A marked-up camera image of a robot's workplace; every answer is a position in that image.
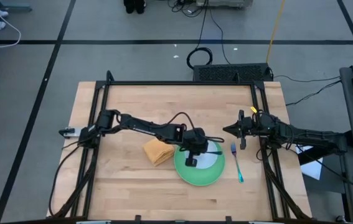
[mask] blue fork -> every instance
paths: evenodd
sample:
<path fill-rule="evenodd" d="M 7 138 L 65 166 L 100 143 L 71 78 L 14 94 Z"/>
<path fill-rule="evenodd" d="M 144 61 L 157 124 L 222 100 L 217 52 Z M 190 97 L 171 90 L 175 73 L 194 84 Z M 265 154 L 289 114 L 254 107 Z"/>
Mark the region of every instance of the blue fork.
<path fill-rule="evenodd" d="M 237 166 L 237 171 L 238 171 L 238 181 L 240 181 L 240 183 L 244 183 L 243 175 L 241 174 L 240 167 L 238 166 L 236 144 L 234 142 L 232 143 L 232 154 L 233 154 L 234 159 L 236 161 L 236 166 Z"/>

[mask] wooden tabletop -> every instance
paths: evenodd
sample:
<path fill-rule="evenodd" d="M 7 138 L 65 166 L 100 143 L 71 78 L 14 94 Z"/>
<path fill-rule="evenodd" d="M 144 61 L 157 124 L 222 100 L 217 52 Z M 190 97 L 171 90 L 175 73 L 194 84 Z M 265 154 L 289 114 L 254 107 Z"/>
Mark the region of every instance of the wooden tabletop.
<path fill-rule="evenodd" d="M 87 125 L 94 86 L 94 82 L 79 83 L 70 126 Z M 287 123 L 280 83 L 268 82 L 265 86 L 270 113 Z M 251 115 L 251 106 L 252 96 L 247 86 L 111 86 L 107 109 L 117 109 L 159 124 L 184 111 L 196 127 L 205 130 L 206 135 L 224 138 L 221 146 L 226 159 L 225 170 L 216 183 L 196 187 L 178 176 L 172 159 L 157 167 L 152 165 L 143 151 L 143 144 L 152 140 L 152 136 L 134 131 L 107 135 L 100 143 L 88 218 L 133 220 L 135 215 L 141 215 L 142 220 L 222 221 L 225 216 L 232 216 L 235 221 L 271 220 L 263 165 L 255 157 L 260 148 L 258 138 L 247 137 L 247 148 L 237 151 L 245 180 L 241 184 L 230 153 L 230 144 L 239 145 L 239 140 L 222 131 L 223 127 L 236 122 L 239 110 L 244 110 L 246 116 Z M 180 116 L 173 123 L 188 124 L 188 120 Z M 75 140 L 66 140 L 65 144 Z M 64 149 L 61 159 L 72 149 Z M 52 201 L 55 211 L 75 188 L 81 154 L 82 150 L 79 150 L 72 155 L 59 172 Z M 291 151 L 280 149 L 279 158 L 287 192 L 310 216 L 298 157 Z M 278 213 L 282 217 L 280 195 L 276 189 L 275 192 Z"/>

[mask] white cable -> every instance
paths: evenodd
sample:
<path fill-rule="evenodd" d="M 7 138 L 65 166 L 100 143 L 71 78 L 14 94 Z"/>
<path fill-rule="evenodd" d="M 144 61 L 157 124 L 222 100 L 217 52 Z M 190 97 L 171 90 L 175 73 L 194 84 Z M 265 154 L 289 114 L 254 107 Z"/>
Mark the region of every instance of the white cable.
<path fill-rule="evenodd" d="M 2 17 L 1 15 L 0 15 L 0 18 L 1 18 L 5 23 L 7 23 L 9 26 L 11 26 L 13 29 L 15 29 L 15 30 L 19 33 L 19 39 L 17 40 L 16 43 L 14 43 L 14 44 L 9 44 L 9 45 L 5 45 L 5 46 L 0 46 L 0 48 L 12 47 L 12 46 L 17 45 L 17 44 L 20 42 L 20 40 L 21 40 L 21 32 L 20 32 L 17 28 L 15 28 L 12 24 L 10 24 L 7 20 L 3 19 L 3 17 Z"/>

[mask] green plate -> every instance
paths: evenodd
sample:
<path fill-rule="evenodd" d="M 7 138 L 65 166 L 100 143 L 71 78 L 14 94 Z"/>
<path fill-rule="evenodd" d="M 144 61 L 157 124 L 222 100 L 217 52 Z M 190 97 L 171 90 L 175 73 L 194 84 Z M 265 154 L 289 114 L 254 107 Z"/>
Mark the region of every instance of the green plate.
<path fill-rule="evenodd" d="M 179 151 L 177 147 L 174 155 L 175 169 L 180 177 L 187 183 L 196 186 L 206 186 L 216 182 L 222 175 L 225 168 L 225 156 L 214 154 L 201 154 L 197 159 L 197 167 L 187 167 L 185 165 L 188 151 Z M 222 151 L 218 143 L 209 141 L 208 151 Z"/>

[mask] cloth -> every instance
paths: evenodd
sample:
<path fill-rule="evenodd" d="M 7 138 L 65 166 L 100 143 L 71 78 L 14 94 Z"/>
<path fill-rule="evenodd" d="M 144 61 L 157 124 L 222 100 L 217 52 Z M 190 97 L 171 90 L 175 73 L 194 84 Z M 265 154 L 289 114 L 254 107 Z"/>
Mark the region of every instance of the cloth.
<path fill-rule="evenodd" d="M 158 166 L 172 157 L 175 149 L 170 144 L 165 144 L 158 139 L 153 139 L 143 146 L 144 151 L 154 166 Z"/>

